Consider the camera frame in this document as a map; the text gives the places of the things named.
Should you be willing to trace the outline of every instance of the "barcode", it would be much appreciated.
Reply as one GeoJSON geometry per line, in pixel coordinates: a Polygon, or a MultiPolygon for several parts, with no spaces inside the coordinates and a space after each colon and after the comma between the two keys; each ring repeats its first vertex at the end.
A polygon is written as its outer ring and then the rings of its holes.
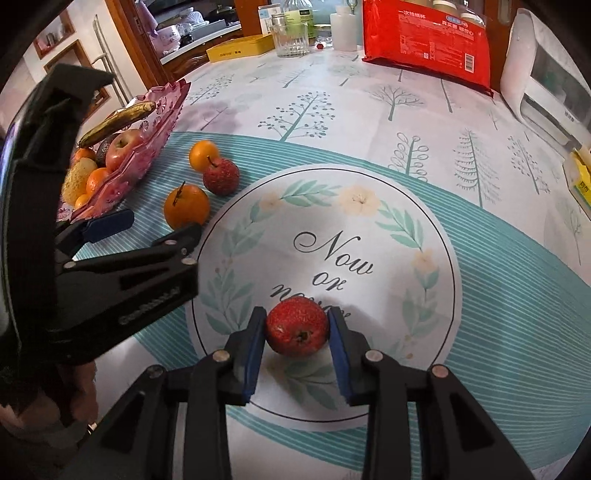
{"type": "Polygon", "coordinates": [[[464,54],[464,70],[470,73],[474,73],[474,56],[464,54]]]}

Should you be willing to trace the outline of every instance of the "teal striped pattern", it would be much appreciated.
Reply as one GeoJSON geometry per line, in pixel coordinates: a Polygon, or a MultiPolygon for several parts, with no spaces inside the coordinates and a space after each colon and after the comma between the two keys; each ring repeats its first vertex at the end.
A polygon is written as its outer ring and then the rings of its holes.
{"type": "MultiPolygon", "coordinates": [[[[362,167],[390,177],[437,216],[462,272],[462,324],[446,364],[486,408],[530,468],[574,451],[591,418],[591,294],[557,257],[522,232],[453,193],[401,173],[330,151],[237,135],[175,132],[154,161],[143,187],[124,205],[136,213],[128,232],[85,248],[95,256],[144,247],[168,232],[161,207],[183,180],[201,184],[187,154],[210,139],[242,173],[241,187],[276,171],[306,164],[362,167]]],[[[226,199],[212,198],[212,213],[226,199]]],[[[167,368],[197,360],[184,312],[144,329],[138,340],[167,368]]],[[[361,469],[365,429],[301,432],[262,421],[244,409],[228,415],[296,450],[361,469]]],[[[411,421],[413,473],[419,478],[418,435],[411,421]]]]}

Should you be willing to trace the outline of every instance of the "banana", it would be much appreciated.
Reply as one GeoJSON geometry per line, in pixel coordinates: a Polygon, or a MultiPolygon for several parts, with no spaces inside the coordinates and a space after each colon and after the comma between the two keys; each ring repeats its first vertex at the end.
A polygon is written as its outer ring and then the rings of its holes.
{"type": "Polygon", "coordinates": [[[114,134],[128,125],[146,118],[155,109],[156,104],[154,102],[146,101],[118,110],[82,136],[78,146],[80,148],[91,147],[103,141],[110,134],[114,134]]]}

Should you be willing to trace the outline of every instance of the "white bottle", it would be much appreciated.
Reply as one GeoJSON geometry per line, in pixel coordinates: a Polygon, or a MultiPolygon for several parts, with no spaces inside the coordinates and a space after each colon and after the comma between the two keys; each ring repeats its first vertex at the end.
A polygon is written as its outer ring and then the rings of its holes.
{"type": "Polygon", "coordinates": [[[357,50],[357,21],[350,12],[349,7],[337,5],[336,13],[330,14],[330,31],[335,50],[357,50]]]}

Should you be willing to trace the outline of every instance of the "fruit stem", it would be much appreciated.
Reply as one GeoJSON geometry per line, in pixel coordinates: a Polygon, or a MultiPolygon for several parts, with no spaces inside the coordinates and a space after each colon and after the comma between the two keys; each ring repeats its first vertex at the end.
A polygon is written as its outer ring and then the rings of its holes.
{"type": "Polygon", "coordinates": [[[178,199],[181,196],[181,192],[183,191],[183,187],[185,185],[185,183],[187,183],[186,181],[184,181],[181,186],[178,188],[177,190],[177,194],[174,196],[174,200],[173,200],[173,207],[177,204],[178,199]]]}

